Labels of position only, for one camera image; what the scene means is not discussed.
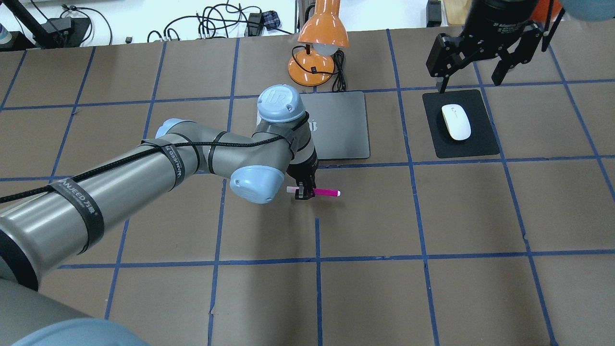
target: computer mouse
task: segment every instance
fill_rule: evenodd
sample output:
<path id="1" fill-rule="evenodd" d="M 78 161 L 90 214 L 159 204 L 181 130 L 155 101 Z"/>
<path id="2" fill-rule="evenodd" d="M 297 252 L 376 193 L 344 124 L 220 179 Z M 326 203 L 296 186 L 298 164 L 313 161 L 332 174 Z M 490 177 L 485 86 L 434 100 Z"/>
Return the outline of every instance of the computer mouse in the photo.
<path id="1" fill-rule="evenodd" d="M 468 139 L 472 133 L 466 111 L 457 104 L 442 106 L 442 115 L 448 134 L 454 140 Z"/>

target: black pole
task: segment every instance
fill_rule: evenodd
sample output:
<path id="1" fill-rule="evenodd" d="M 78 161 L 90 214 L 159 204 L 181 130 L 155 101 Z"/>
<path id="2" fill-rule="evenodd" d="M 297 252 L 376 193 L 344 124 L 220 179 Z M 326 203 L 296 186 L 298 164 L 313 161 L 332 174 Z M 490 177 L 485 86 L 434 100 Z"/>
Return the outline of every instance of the black pole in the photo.
<path id="1" fill-rule="evenodd" d="M 34 40 L 43 48 L 60 48 L 58 42 L 43 29 L 19 0 L 2 0 L 2 3 L 32 32 Z"/>

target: orange object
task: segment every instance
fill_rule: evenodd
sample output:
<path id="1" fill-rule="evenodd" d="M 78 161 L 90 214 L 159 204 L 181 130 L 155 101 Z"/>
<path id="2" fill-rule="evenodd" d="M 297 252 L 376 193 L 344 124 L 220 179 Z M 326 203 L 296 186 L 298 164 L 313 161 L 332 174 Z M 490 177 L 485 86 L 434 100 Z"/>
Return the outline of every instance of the orange object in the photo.
<path id="1" fill-rule="evenodd" d="M 557 14 L 560 13 L 561 10 L 561 4 L 558 0 L 555 0 L 553 2 L 553 12 L 551 12 L 551 22 L 555 20 L 555 18 L 557 18 Z M 549 11 L 549 0 L 540 0 L 538 2 L 538 5 L 536 5 L 536 8 L 534 9 L 534 12 L 532 13 L 532 16 L 530 17 L 530 19 L 538 22 L 538 23 L 543 23 L 545 24 L 547 22 L 547 12 Z"/>
<path id="2" fill-rule="evenodd" d="M 315 47 L 298 52 L 288 62 L 288 73 L 297 84 L 318 86 L 328 81 L 331 75 L 319 72 L 332 73 L 335 69 L 330 52 L 334 52 L 338 47 L 349 47 L 348 34 L 339 19 L 339 2 L 340 0 L 317 0 L 314 15 L 303 25 L 297 41 Z M 321 55 L 318 49 L 329 54 Z"/>

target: mouse pad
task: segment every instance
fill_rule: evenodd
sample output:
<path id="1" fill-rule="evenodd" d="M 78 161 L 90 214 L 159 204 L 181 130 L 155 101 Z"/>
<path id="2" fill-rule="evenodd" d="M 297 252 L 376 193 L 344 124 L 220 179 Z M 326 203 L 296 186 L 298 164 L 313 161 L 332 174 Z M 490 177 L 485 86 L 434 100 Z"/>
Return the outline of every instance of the mouse pad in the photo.
<path id="1" fill-rule="evenodd" d="M 456 103 L 466 111 L 472 134 L 466 140 L 454 140 L 448 134 L 442 106 Z M 499 154 L 496 136 L 493 134 L 483 98 L 478 90 L 449 91 L 423 94 L 423 104 L 427 113 L 431 139 L 435 154 L 441 159 L 463 158 Z"/>

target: marker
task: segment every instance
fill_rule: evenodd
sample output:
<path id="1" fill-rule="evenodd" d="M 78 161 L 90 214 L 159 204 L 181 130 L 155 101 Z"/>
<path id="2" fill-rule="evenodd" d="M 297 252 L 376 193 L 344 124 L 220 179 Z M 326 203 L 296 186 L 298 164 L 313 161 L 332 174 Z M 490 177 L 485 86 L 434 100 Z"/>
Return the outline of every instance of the marker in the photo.
<path id="1" fill-rule="evenodd" d="M 296 186 L 287 186 L 286 192 L 295 193 L 297 189 L 299 188 Z M 326 188 L 315 188 L 314 193 L 316 194 L 316 196 L 330 196 L 330 197 L 339 197 L 342 194 L 342 192 L 339 190 L 329 190 Z"/>

